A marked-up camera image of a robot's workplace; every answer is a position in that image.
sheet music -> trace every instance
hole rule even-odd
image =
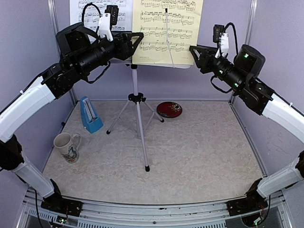
[[[117,25],[112,31],[132,31],[133,0],[70,0],[71,25],[81,22],[82,10],[88,3],[94,3],[104,13],[107,5],[117,5],[119,8]],[[94,7],[88,7],[85,11],[85,26],[96,31],[99,15]]]
[[[190,45],[197,45],[203,0],[133,0],[133,32],[144,38],[133,55],[134,64],[171,64],[168,37],[174,64],[193,65]]]

table surface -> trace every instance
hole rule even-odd
[[[130,103],[110,135],[106,130],[124,102],[92,102],[104,122],[98,132],[83,128],[77,104],[63,132],[83,137],[80,158],[67,163],[54,149],[44,170],[63,195],[130,204],[182,204],[240,197],[262,177],[249,143],[227,102],[178,101],[182,114],[145,131],[150,172],[144,170],[141,140]],[[156,108],[160,102],[149,102]],[[151,112],[141,105],[142,119]]]

white mug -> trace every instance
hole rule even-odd
[[[81,135],[78,133],[73,135],[70,135],[69,133],[61,133],[54,139],[55,148],[61,153],[68,163],[75,163],[78,161],[78,148],[80,143]]]

red plate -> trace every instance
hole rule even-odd
[[[157,106],[156,110],[159,115],[166,118],[175,118],[182,113],[181,106],[175,102],[160,103]]]

